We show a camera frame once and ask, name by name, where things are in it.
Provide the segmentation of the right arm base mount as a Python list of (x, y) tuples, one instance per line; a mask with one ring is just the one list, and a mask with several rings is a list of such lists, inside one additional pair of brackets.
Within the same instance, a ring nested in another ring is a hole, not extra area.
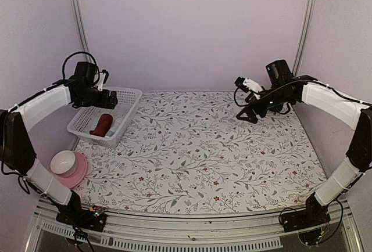
[(309, 196), (303, 210), (291, 210), (279, 215), (279, 223), (284, 232), (298, 231), (313, 226), (325, 225), (331, 218), (328, 213), (328, 205), (322, 206), (314, 195)]

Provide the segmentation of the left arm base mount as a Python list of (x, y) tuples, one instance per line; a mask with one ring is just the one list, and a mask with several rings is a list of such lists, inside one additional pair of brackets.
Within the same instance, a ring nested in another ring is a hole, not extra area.
[(66, 206), (57, 204), (58, 214), (56, 220), (60, 223), (75, 226), (80, 229), (88, 229), (103, 232), (106, 225), (107, 215), (96, 215), (94, 211), (81, 206), (81, 201), (70, 200)]

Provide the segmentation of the dark red towel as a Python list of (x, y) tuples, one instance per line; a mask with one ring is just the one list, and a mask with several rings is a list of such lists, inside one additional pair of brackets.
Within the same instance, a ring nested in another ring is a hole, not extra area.
[(111, 127), (113, 117), (110, 114), (103, 114), (100, 116), (94, 130), (90, 130), (90, 135), (104, 137)]

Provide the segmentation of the blue orange patterned towel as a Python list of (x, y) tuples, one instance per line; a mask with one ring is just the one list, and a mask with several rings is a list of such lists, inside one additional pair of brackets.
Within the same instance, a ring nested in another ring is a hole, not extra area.
[(117, 118), (112, 123), (108, 132), (105, 134), (105, 138), (117, 137), (124, 133), (125, 125), (123, 124), (124, 118)]

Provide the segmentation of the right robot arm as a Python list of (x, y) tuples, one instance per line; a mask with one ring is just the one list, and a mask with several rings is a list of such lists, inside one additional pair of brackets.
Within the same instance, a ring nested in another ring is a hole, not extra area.
[(353, 98), (310, 75), (295, 76), (285, 60), (273, 61), (265, 69), (270, 80), (268, 88), (248, 77), (235, 80), (236, 89), (248, 95), (240, 104), (237, 119), (255, 124), (269, 111), (285, 114), (289, 111), (283, 105), (301, 103), (334, 118), (352, 133), (344, 159), (311, 194), (306, 201), (307, 209), (301, 212), (301, 222), (313, 226), (333, 200), (371, 170), (371, 103)]

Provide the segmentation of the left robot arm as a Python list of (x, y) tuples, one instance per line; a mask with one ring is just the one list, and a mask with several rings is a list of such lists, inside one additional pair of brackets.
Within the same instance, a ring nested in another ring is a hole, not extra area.
[(79, 62), (70, 77), (63, 77), (26, 100), (1, 110), (1, 171), (14, 175), (21, 189), (32, 190), (48, 198), (73, 225), (82, 225), (87, 210), (81, 206), (77, 193), (59, 182), (37, 156), (35, 136), (45, 119), (66, 106), (75, 109), (98, 107), (114, 109), (117, 94), (104, 89), (107, 70), (99, 70), (93, 63)]

